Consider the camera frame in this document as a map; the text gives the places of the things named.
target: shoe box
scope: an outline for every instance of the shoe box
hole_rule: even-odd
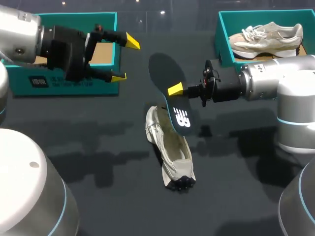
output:
[[[315,55],[315,13],[312,9],[301,10],[260,10],[260,11],[220,11],[215,35],[215,53],[223,67],[234,66],[237,71],[245,63],[270,60],[276,56],[261,54],[254,59],[235,58],[229,44],[229,37],[241,33],[248,26],[266,25],[275,22],[279,26],[293,27],[300,23],[303,27],[303,41],[299,55]]]

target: robotic arm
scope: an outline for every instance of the robotic arm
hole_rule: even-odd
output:
[[[202,105],[236,100],[277,98],[278,142],[290,153],[315,153],[315,56],[299,56],[248,63],[236,73],[222,68],[219,60],[207,60],[200,84],[181,82],[168,95],[200,97]]]
[[[101,25],[88,34],[62,26],[45,27],[38,15],[0,5],[0,57],[9,63],[59,68],[73,82],[88,77],[108,83],[126,79],[125,73],[90,67],[96,44],[102,40],[140,49],[127,32],[105,30]],[[47,63],[34,65],[37,56],[47,58]]]

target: teal tray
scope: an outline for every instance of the teal tray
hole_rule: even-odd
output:
[[[221,59],[222,66],[235,66],[239,71],[243,64],[257,62],[236,61],[228,37],[242,32],[242,29],[246,29],[248,26],[265,25],[272,21],[286,27],[300,23],[303,26],[302,45],[307,54],[315,54],[315,14],[312,9],[220,11],[215,36],[215,50],[217,58]]]
[[[116,12],[98,13],[47,13],[41,16],[44,26],[59,25],[89,33],[95,24],[104,29],[117,30]],[[103,70],[120,70],[120,46],[113,44],[113,58],[109,64],[92,64],[92,67]],[[98,79],[84,80],[80,83],[68,82],[63,79],[61,70],[46,70],[6,65],[9,74],[10,89],[16,96],[37,95],[117,95],[119,83],[105,83]],[[45,79],[46,88],[34,88],[33,79]]]

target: beige sneaker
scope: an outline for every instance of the beige sneaker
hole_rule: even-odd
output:
[[[261,53],[273,54],[280,58],[298,55],[303,39],[301,24],[294,27],[281,27],[271,22],[264,26],[249,26],[229,37],[236,57],[253,59]]]
[[[151,107],[146,116],[146,135],[155,144],[163,160],[164,185],[172,190],[184,190],[196,182],[192,156],[185,137],[174,130],[166,108]]]

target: cardboard insert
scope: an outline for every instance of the cardboard insert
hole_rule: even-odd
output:
[[[111,64],[113,62],[113,43],[97,43],[91,64]],[[34,64],[46,63],[47,59],[36,57]]]
[[[307,55],[303,45],[301,44],[300,45],[300,53],[299,53],[299,56],[305,56]],[[275,58],[279,58],[279,57],[276,57],[274,55],[270,55],[270,54],[260,54],[258,55],[257,57],[255,57],[254,59],[238,59],[238,58],[235,58],[236,61],[262,61],[262,60],[272,60],[272,59],[275,59]]]

